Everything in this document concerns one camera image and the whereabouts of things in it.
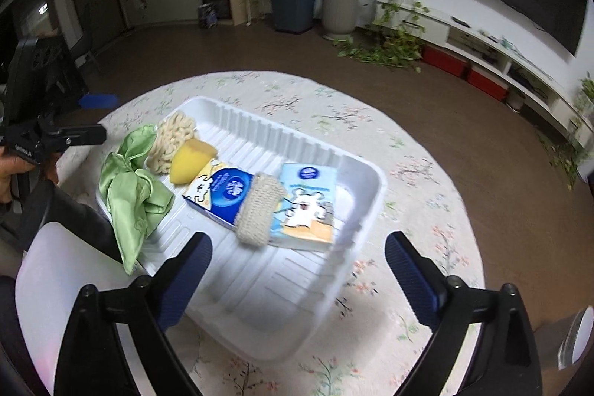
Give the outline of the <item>person left hand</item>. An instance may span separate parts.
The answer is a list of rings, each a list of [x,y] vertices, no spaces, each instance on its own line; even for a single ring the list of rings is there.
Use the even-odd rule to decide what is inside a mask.
[[[51,180],[58,184],[58,163],[61,154],[52,154],[48,161],[41,168],[41,179]],[[19,174],[28,174],[33,171],[35,166],[21,158],[9,154],[5,147],[0,148],[0,202],[9,204],[12,201],[11,196],[11,178]]]

